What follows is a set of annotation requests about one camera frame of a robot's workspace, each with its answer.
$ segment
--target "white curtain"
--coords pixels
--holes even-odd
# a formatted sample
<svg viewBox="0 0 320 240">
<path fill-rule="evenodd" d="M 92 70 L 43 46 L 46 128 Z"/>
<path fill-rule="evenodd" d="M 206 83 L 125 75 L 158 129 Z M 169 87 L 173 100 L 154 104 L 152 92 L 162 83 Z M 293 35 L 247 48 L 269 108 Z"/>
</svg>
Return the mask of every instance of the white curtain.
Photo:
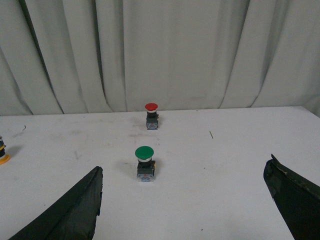
<svg viewBox="0 0 320 240">
<path fill-rule="evenodd" d="M 319 0 L 2 0 L 0 115 L 302 105 Z"/>
</svg>

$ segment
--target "table surface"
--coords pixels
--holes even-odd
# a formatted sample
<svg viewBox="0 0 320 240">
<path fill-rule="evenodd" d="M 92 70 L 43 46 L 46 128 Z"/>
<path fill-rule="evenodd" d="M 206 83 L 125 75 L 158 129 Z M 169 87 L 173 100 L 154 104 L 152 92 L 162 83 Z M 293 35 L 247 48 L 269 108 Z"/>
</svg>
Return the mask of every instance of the table surface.
<svg viewBox="0 0 320 240">
<path fill-rule="evenodd" d="M 0 165 L 0 239 L 101 166 L 94 240 L 293 240 L 263 171 L 274 154 L 320 185 L 320 118 L 298 106 L 158 113 L 158 130 L 146 112 L 1 116 L 12 158 Z M 145 145 L 154 182 L 136 179 Z"/>
</svg>

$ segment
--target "red button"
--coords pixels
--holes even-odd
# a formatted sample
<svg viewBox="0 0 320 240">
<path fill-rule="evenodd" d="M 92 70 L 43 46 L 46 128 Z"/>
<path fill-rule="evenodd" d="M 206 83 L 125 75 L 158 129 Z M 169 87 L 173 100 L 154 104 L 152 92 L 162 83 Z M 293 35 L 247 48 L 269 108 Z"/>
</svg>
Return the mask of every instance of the red button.
<svg viewBox="0 0 320 240">
<path fill-rule="evenodd" d="M 158 105 L 156 103 L 148 103 L 147 105 L 144 106 L 145 109 L 148 111 L 155 111 L 158 108 Z"/>
</svg>

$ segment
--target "green button cap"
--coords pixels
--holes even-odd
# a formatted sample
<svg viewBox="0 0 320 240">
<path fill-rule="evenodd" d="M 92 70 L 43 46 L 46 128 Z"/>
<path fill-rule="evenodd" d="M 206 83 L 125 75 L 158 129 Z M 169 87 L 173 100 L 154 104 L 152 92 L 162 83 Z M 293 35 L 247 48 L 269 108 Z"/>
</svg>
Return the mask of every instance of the green button cap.
<svg viewBox="0 0 320 240">
<path fill-rule="evenodd" d="M 154 150 L 149 146 L 141 146 L 135 150 L 135 156 L 141 160 L 151 158 L 154 153 Z"/>
</svg>

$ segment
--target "curtain fold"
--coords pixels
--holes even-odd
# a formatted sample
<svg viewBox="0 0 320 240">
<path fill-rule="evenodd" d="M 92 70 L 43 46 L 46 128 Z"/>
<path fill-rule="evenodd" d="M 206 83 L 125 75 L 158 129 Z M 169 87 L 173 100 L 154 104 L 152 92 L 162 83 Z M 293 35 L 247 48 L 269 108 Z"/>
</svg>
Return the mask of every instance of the curtain fold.
<svg viewBox="0 0 320 240">
<path fill-rule="evenodd" d="M 15 89 L 27 105 L 21 113 L 61 114 L 18 1 L 0 1 L 0 48 L 10 68 L 11 80 L 18 86 Z M 10 105 L 5 108 L 7 112 L 13 111 Z"/>
<path fill-rule="evenodd" d="M 318 0 L 2 0 L 0 115 L 302 105 Z"/>
<path fill-rule="evenodd" d="M 125 0 L 128 110 L 142 111 L 147 102 L 167 110 L 218 108 L 247 7 L 247 0 Z"/>
<path fill-rule="evenodd" d="M 123 1 L 97 0 L 96 13 L 106 101 L 113 111 L 126 112 Z"/>
</svg>

